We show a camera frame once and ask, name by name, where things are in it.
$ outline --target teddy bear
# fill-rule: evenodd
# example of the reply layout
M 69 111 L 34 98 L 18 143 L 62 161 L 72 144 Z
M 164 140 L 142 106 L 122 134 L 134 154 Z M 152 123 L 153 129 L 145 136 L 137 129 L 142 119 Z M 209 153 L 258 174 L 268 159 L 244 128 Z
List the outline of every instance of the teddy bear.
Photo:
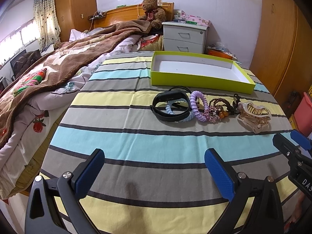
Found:
M 139 17 L 139 20 L 150 21 L 155 29 L 163 27 L 161 23 L 166 21 L 166 13 L 158 6 L 158 0 L 143 0 L 142 9 L 145 11 L 145 15 Z

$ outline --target screw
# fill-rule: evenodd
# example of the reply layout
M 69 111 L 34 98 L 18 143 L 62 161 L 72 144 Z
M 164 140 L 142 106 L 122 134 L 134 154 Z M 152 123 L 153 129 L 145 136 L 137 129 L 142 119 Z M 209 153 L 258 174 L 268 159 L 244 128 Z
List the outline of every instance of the screw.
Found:
M 42 180 L 42 176 L 38 175 L 35 177 L 35 181 L 39 182 L 40 180 Z
M 70 173 L 70 172 L 65 172 L 65 173 L 63 174 L 63 178 L 70 178 L 70 176 L 71 176 L 71 173 Z
M 272 176 L 268 176 L 267 179 L 268 179 L 269 182 L 273 182 L 274 181 L 274 178 Z
M 246 174 L 245 173 L 238 173 L 238 177 L 240 179 L 246 178 Z

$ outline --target light blue spiral hair tie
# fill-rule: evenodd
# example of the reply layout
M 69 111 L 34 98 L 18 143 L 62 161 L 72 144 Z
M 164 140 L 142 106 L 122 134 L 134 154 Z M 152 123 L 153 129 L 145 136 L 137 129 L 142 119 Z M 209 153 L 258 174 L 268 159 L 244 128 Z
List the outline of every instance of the light blue spiral hair tie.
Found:
M 175 102 L 185 102 L 185 103 L 186 103 L 186 100 L 180 98 L 180 99 L 178 99 L 178 100 L 171 100 L 171 101 L 168 101 L 168 103 L 167 103 L 167 105 L 166 105 L 166 112 L 167 112 L 168 114 L 174 114 L 174 112 L 171 110 L 171 106 L 172 106 L 172 104 L 175 103 Z M 190 115 L 189 115 L 187 118 L 185 118 L 185 119 L 183 119 L 183 120 L 180 120 L 180 121 L 178 121 L 178 122 L 187 122 L 187 121 L 190 121 L 191 119 L 194 118 L 194 116 L 195 116 L 195 115 L 194 115 L 193 111 L 191 111 L 191 112 L 190 112 Z

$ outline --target bow ribbon on teddy bear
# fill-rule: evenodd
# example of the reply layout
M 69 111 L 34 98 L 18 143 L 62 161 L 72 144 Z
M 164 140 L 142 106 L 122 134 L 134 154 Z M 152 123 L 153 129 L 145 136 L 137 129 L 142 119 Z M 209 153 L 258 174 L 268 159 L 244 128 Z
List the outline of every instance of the bow ribbon on teddy bear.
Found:
M 154 20 L 154 15 L 156 14 L 156 12 L 157 10 L 146 11 L 145 14 L 147 16 L 147 21 Z

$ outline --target blue gripper pad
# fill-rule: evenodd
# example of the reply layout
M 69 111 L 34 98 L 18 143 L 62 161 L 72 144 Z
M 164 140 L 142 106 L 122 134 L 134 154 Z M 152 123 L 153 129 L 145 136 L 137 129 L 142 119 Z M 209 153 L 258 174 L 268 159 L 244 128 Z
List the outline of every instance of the blue gripper pad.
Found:
M 220 163 L 220 160 L 222 161 L 214 149 L 206 150 L 205 165 L 216 183 L 222 197 L 231 201 L 235 195 L 234 182 Z
M 72 188 L 77 200 L 87 196 L 105 162 L 104 151 L 95 149 L 88 159 L 73 171 Z
M 291 131 L 291 139 L 298 143 L 305 150 L 311 150 L 311 141 L 297 130 Z

